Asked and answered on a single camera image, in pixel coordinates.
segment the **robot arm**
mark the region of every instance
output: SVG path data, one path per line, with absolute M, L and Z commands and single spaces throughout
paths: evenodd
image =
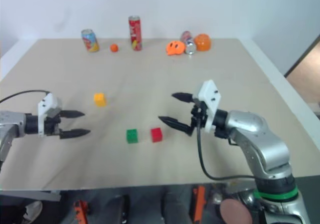
M 255 179 L 257 190 L 254 194 L 263 206 L 267 223 L 277 223 L 274 220 L 281 220 L 283 223 L 290 223 L 288 220 L 292 220 L 291 223 L 310 223 L 302 195 L 292 176 L 289 150 L 268 128 L 263 117 L 249 112 L 226 112 L 218 109 L 221 96 L 212 80 L 204 82 L 194 95 L 175 93 L 173 97 L 183 102 L 195 103 L 191 111 L 191 125 L 180 123 L 171 117 L 159 117 L 164 123 L 190 136 L 197 125 L 206 132 L 214 130 L 216 137 L 228 139 L 229 144 L 242 149 L 253 176 L 239 177 Z M 208 177 L 214 180 L 235 178 Z
M 75 110 L 62 110 L 61 101 L 49 93 L 38 104 L 38 116 L 26 113 L 0 111 L 0 170 L 9 153 L 14 138 L 25 134 L 59 135 L 61 139 L 75 138 L 90 132 L 86 129 L 63 131 L 59 128 L 61 118 L 77 118 L 84 113 Z

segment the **green ring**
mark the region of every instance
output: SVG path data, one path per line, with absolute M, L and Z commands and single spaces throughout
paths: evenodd
M 294 197 L 298 194 L 298 188 L 295 187 L 292 191 L 283 194 L 269 194 L 269 193 L 261 193 L 258 190 L 254 191 L 254 197 L 256 198 L 268 198 L 273 200 L 284 200 Z

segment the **soda can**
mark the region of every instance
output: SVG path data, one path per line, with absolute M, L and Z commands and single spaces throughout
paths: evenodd
M 141 24 L 139 16 L 129 16 L 129 28 L 132 49 L 135 51 L 139 51 L 142 49 Z
M 185 44 L 186 49 L 184 50 L 184 52 L 186 54 L 195 53 L 197 46 L 196 46 L 194 39 L 192 38 L 192 35 L 189 31 L 183 32 L 180 40 Z
M 81 36 L 84 42 L 85 47 L 88 52 L 97 52 L 99 51 L 99 45 L 96 39 L 95 33 L 92 29 L 84 29 L 81 31 Z

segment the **yellow cube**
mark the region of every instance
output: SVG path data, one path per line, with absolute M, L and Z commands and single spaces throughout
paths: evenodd
M 93 99 L 98 107 L 105 107 L 107 105 L 105 95 L 103 93 L 95 93 Z

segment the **table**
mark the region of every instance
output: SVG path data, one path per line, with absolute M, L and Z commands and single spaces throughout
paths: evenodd
M 119 52 L 111 53 L 116 42 Z M 84 117 L 61 127 L 91 129 L 75 139 L 15 139 L 0 175 L 3 190 L 63 190 L 210 182 L 203 174 L 196 136 L 173 130 L 158 115 L 190 123 L 191 104 L 171 97 L 194 92 L 213 79 L 222 95 L 220 108 L 256 112 L 288 145 L 296 177 L 320 174 L 320 152 L 295 115 L 237 39 L 217 39 L 208 52 L 167 56 L 169 40 L 150 39 L 131 50 L 125 39 L 100 40 L 87 53 L 80 39 L 39 40 L 1 81 L 1 97 L 27 89 L 47 89 L 65 109 Z M 98 108 L 94 93 L 108 105 Z M 42 94 L 15 97 L 1 110 L 33 112 Z M 152 143 L 150 129 L 161 127 L 163 141 Z M 126 142 L 126 130 L 138 130 L 139 143 Z M 214 176 L 249 174 L 239 147 L 211 134 L 202 135 L 203 158 Z

